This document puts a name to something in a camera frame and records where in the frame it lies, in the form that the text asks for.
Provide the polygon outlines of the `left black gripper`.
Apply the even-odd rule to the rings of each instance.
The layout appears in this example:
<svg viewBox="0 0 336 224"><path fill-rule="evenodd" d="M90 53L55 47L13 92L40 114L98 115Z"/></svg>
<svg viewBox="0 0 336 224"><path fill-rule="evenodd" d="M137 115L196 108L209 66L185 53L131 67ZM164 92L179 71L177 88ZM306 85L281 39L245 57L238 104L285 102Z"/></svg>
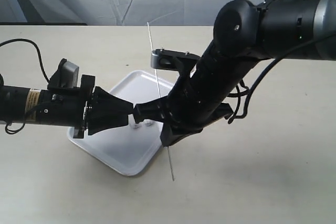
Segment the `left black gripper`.
<svg viewBox="0 0 336 224"><path fill-rule="evenodd" d="M87 103L92 98L88 135L127 126L129 115L133 112L133 103L120 99L99 86L95 87L95 80L95 76L84 74L79 87L66 88L61 86L61 75L52 75L47 90L41 93L36 123L70 126L74 128L74 138L83 138L87 129Z"/></svg>

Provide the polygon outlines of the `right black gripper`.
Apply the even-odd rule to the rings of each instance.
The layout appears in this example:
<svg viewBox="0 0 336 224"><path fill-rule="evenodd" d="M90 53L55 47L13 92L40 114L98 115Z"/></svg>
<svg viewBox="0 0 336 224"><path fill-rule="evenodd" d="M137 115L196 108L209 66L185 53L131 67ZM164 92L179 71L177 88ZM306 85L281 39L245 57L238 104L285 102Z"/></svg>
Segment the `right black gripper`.
<svg viewBox="0 0 336 224"><path fill-rule="evenodd" d="M191 73L179 76L166 97L134 106L134 121L164 123L160 135L164 147L198 134L209 124L233 114L222 101L258 62L248 54L224 55L209 45Z"/></svg>

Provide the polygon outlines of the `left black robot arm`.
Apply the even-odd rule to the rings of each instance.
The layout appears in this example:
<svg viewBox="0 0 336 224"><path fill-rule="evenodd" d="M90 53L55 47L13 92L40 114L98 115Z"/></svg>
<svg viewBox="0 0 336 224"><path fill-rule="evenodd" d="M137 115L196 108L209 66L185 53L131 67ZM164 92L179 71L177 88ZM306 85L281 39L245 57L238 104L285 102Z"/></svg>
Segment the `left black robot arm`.
<svg viewBox="0 0 336 224"><path fill-rule="evenodd" d="M46 90L1 86L1 121L5 132L12 123L69 126L73 137L123 127L129 123L133 104L95 85L95 77L82 75L79 87L48 87Z"/></svg>

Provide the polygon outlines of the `right grey black robot arm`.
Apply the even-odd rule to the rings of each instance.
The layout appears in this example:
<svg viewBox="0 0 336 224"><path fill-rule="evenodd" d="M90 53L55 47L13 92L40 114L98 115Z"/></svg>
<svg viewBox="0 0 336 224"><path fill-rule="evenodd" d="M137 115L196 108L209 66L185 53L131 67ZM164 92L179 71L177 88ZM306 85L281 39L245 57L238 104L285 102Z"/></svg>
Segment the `right grey black robot arm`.
<svg viewBox="0 0 336 224"><path fill-rule="evenodd" d="M335 0L228 2L201 56L152 52L154 69L177 71L179 77L166 96L136 104L133 118L161 122L163 146L220 119L243 119L258 84L283 59L335 61Z"/></svg>

